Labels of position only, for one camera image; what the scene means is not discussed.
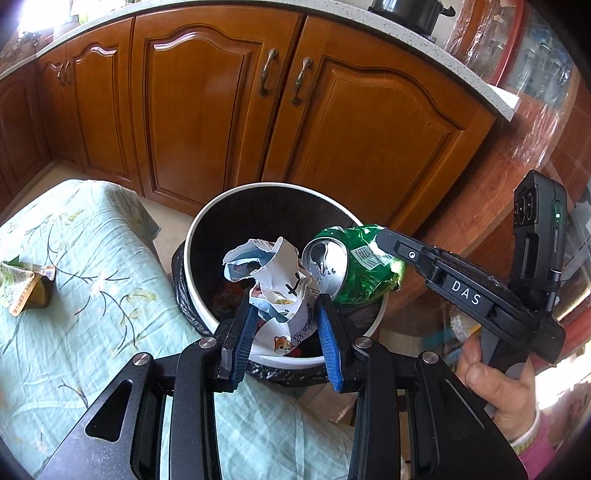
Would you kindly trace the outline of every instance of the wristband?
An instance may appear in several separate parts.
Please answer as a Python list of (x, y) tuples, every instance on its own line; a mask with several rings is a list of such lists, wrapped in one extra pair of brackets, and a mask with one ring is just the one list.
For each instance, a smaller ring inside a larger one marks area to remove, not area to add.
[(517, 455), (522, 454), (527, 447), (529, 447), (532, 443), (534, 443), (535, 438), (538, 435), (538, 431), (540, 430), (540, 421), (541, 421), (541, 413), (538, 405), (535, 406), (535, 419), (533, 425), (529, 428), (527, 432), (520, 437), (513, 440), (511, 446), (513, 447), (514, 452)]

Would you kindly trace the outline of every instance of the snack wrapper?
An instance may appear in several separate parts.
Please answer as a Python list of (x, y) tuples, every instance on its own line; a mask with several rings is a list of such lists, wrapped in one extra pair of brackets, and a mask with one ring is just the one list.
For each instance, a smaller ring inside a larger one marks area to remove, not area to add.
[(19, 262), (19, 258), (0, 262), (0, 305), (18, 316), (27, 308), (43, 308), (51, 299), (49, 282), (56, 276), (53, 265), (45, 267)]
[(283, 237), (276, 242), (250, 239), (223, 258), (224, 276), (233, 282), (254, 278), (249, 302), (262, 325), (251, 353), (283, 356), (316, 331), (314, 301), (318, 284), (298, 261), (298, 251)]

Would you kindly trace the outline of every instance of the cartoon fox print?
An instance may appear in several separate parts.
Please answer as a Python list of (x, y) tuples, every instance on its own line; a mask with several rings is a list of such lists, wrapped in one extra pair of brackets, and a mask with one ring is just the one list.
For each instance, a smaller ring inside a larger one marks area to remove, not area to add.
[(285, 355), (293, 350), (293, 345), (287, 337), (275, 337), (275, 353)]

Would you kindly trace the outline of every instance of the screw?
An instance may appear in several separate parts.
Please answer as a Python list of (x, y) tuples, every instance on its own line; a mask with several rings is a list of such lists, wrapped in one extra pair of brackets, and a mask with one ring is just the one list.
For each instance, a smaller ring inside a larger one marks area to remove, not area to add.
[(423, 362), (426, 364), (436, 364), (439, 356), (435, 352), (423, 352)]
[(365, 350), (366, 348), (371, 347), (373, 342), (374, 341), (369, 337), (358, 337), (355, 339), (355, 346)]
[(137, 367), (147, 364), (148, 361), (150, 361), (149, 353), (138, 353), (133, 360), (134, 365), (136, 365)]
[(216, 346), (217, 340), (214, 337), (203, 337), (199, 340), (199, 346), (201, 348), (211, 348)]

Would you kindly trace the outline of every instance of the black pot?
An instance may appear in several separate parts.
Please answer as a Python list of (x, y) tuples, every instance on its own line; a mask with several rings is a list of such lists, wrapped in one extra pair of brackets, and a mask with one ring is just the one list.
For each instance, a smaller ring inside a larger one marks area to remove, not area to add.
[(433, 33), (439, 15), (456, 16), (453, 7), (443, 8), (439, 0), (374, 0), (369, 11), (427, 36)]

